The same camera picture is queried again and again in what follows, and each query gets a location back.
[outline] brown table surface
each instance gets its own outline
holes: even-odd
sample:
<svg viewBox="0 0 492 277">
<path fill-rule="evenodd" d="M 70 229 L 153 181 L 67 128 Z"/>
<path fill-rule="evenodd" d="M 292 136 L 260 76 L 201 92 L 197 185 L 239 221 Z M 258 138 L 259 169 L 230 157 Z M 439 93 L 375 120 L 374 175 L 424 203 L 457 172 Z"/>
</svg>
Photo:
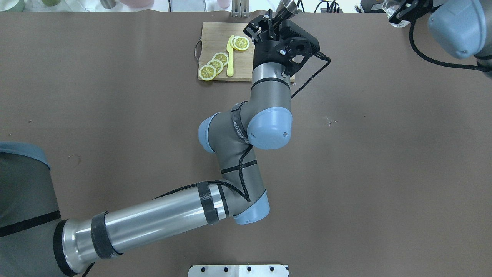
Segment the brown table surface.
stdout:
<svg viewBox="0 0 492 277">
<path fill-rule="evenodd" d="M 236 20 L 0 14 L 0 140 L 45 150 L 63 218 L 220 177 L 197 129 L 247 100 L 250 84 L 197 80 L 204 21 Z M 257 151 L 270 215 L 128 251 L 97 262 L 90 277 L 185 277 L 190 265 L 244 263 L 288 264 L 293 277 L 492 276 L 492 81 L 420 59 L 408 27 L 392 28 L 384 15 L 294 21 L 333 62 L 294 98 L 291 142 Z M 455 62 L 425 19 L 415 39 Z M 322 64 L 311 59 L 293 90 Z"/>
</svg>

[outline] lemon slice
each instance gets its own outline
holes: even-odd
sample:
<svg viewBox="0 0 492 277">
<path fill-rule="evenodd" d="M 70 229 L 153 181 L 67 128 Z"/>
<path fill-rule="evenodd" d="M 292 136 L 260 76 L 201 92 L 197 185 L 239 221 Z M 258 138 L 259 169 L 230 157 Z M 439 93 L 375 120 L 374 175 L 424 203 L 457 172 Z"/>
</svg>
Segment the lemon slice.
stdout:
<svg viewBox="0 0 492 277">
<path fill-rule="evenodd" d="M 217 71 L 217 75 L 219 75 L 222 72 L 222 69 L 224 69 L 224 65 L 220 60 L 211 60 L 207 65 L 213 66 Z"/>
<path fill-rule="evenodd" d="M 219 60 L 223 66 L 226 66 L 229 62 L 229 56 L 226 53 L 218 52 L 212 58 L 213 60 Z"/>
<path fill-rule="evenodd" d="M 202 68 L 198 71 L 198 75 L 202 80 L 210 81 L 217 76 L 217 70 L 215 70 L 215 67 L 211 65 L 202 66 Z"/>
<path fill-rule="evenodd" d="M 245 51 L 249 48 L 249 39 L 244 36 L 235 36 L 232 39 L 232 47 L 238 51 Z"/>
</svg>

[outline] light blue cap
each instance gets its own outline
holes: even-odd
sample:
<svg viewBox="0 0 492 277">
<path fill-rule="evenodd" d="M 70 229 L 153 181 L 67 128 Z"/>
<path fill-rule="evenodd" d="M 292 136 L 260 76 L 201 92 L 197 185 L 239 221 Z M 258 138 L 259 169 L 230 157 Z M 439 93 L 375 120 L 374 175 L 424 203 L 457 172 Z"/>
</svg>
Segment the light blue cap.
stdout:
<svg viewBox="0 0 492 277">
<path fill-rule="evenodd" d="M 17 141 L 0 141 L 0 153 L 17 154 L 36 159 L 48 166 L 48 160 L 44 151 L 34 144 Z"/>
<path fill-rule="evenodd" d="M 247 126 L 249 142 L 260 149 L 279 149 L 289 143 L 292 113 L 284 107 L 271 107 L 257 113 Z"/>
<path fill-rule="evenodd" d="M 212 119 L 214 116 L 218 115 L 220 112 L 212 115 L 211 117 L 205 119 L 201 124 L 200 127 L 198 127 L 198 140 L 200 141 L 200 144 L 203 146 L 205 151 L 209 153 L 215 153 L 215 151 L 210 147 L 209 143 L 209 127 L 210 127 L 210 122 L 212 122 Z"/>
<path fill-rule="evenodd" d="M 253 205 L 242 213 L 233 216 L 233 218 L 237 224 L 245 225 L 265 218 L 269 212 L 270 204 L 268 203 L 267 191 L 265 190 L 263 195 Z"/>
<path fill-rule="evenodd" d="M 457 59 L 484 48 L 487 24 L 479 0 L 448 0 L 430 16 L 428 26 L 432 37 Z"/>
</svg>

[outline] wooden cutting board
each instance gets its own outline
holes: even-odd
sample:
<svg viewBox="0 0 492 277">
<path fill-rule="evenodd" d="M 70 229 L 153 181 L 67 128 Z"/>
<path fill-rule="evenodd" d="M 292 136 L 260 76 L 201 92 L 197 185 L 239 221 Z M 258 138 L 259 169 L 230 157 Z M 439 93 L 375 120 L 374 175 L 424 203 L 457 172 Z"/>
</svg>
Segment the wooden cutting board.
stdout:
<svg viewBox="0 0 492 277">
<path fill-rule="evenodd" d="M 200 54 L 198 70 L 200 70 L 202 66 L 206 65 L 218 52 L 223 52 L 229 55 L 226 50 L 229 37 L 231 35 L 246 36 L 243 33 L 246 25 L 247 23 L 204 22 L 202 26 L 202 52 Z M 228 77 L 227 66 L 225 66 L 222 72 L 213 80 L 251 82 L 253 53 L 253 43 L 250 43 L 249 48 L 246 51 L 234 50 L 234 75 L 232 77 Z M 290 80 L 291 82 L 294 82 L 294 76 L 292 76 Z"/>
</svg>

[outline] black band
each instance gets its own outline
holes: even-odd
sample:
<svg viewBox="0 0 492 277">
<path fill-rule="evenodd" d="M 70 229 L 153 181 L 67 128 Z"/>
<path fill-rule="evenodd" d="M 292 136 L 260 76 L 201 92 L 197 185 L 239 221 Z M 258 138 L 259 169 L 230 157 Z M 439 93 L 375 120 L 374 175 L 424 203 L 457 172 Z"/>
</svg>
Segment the black band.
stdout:
<svg viewBox="0 0 492 277">
<path fill-rule="evenodd" d="M 258 162 L 256 160 L 253 160 L 251 162 L 247 162 L 247 163 L 243 164 L 243 168 L 247 168 L 249 166 L 256 165 L 257 163 Z M 235 170 L 239 170 L 239 165 L 237 165 L 235 167 L 231 167 L 231 168 L 222 169 L 222 170 L 220 170 L 220 173 L 226 174 L 226 173 L 229 173 L 229 172 L 232 172 Z"/>
<path fill-rule="evenodd" d="M 475 56 L 479 60 L 492 60 L 492 55 L 489 56 Z"/>
<path fill-rule="evenodd" d="M 227 201 L 225 200 L 224 190 L 222 189 L 222 186 L 217 187 L 218 191 L 220 192 L 220 197 L 222 198 L 222 203 L 224 204 L 225 217 L 229 217 L 229 208 L 227 207 Z"/>
<path fill-rule="evenodd" d="M 246 102 L 247 101 L 244 101 L 242 103 L 237 103 L 234 105 L 234 107 L 232 107 L 232 109 L 231 109 L 231 120 L 232 120 L 232 127 L 234 128 L 234 131 L 236 132 L 238 137 L 244 143 L 249 144 L 249 140 L 247 139 L 246 130 L 245 130 L 243 123 L 241 121 L 241 107 Z"/>
<path fill-rule="evenodd" d="M 53 253 L 55 255 L 55 260 L 57 261 L 57 265 L 60 268 L 61 272 L 67 276 L 75 276 L 78 273 L 73 271 L 65 259 L 65 254 L 63 253 L 63 228 L 67 220 L 62 220 L 57 224 L 55 228 L 55 233 L 53 234 Z"/>
<path fill-rule="evenodd" d="M 282 83 L 282 84 L 286 85 L 288 88 L 290 88 L 289 84 L 288 84 L 286 81 L 284 81 L 284 80 L 282 80 L 282 79 L 278 79 L 278 78 L 273 78 L 273 77 L 260 79 L 260 80 L 256 81 L 256 82 L 255 82 L 255 83 L 251 86 L 251 88 L 253 88 L 254 86 L 256 86 L 256 85 L 257 85 L 257 84 L 259 84 L 259 83 L 266 82 L 266 81 L 277 81 L 277 82 L 280 82 L 280 83 Z"/>
<path fill-rule="evenodd" d="M 108 212 L 102 212 L 92 218 L 91 222 L 91 238 L 94 250 L 101 259 L 111 259 L 117 255 L 123 255 L 118 253 L 111 245 L 108 237 L 108 230 L 106 229 L 106 222 L 104 217 Z"/>
<path fill-rule="evenodd" d="M 209 225 L 216 224 L 218 222 L 217 209 L 214 207 L 214 201 L 212 199 L 212 193 L 210 192 L 209 183 L 207 181 L 199 182 L 196 185 L 198 194 L 200 195 L 200 202 L 202 203 L 203 212 Z"/>
<path fill-rule="evenodd" d="M 50 221 L 61 218 L 60 211 L 56 210 L 44 215 L 33 217 L 30 219 L 23 220 L 14 224 L 10 224 L 0 228 L 0 238 L 15 234 L 17 232 L 27 230 L 38 225 L 48 223 Z"/>
</svg>

